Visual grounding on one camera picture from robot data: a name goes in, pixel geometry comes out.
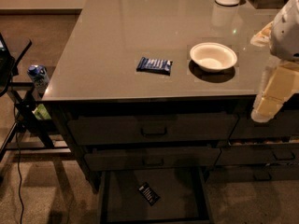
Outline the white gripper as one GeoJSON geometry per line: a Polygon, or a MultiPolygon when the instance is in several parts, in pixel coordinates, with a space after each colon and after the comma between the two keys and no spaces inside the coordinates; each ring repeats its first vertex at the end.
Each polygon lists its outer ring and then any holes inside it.
{"type": "MultiPolygon", "coordinates": [[[[269,44],[273,22],[269,22],[250,40],[250,44],[264,47],[269,44]]],[[[271,58],[263,70],[259,92],[253,104],[251,118],[266,123],[283,105],[299,92],[299,63],[271,58]]]]}

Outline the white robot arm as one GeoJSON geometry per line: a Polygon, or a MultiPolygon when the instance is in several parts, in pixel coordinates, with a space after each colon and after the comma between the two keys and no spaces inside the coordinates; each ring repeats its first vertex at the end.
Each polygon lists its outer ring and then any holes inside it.
{"type": "Polygon", "coordinates": [[[263,70],[251,111],[254,121],[266,123],[299,92],[299,0],[289,0],[250,43],[268,46],[270,53],[278,58],[263,70]]]}

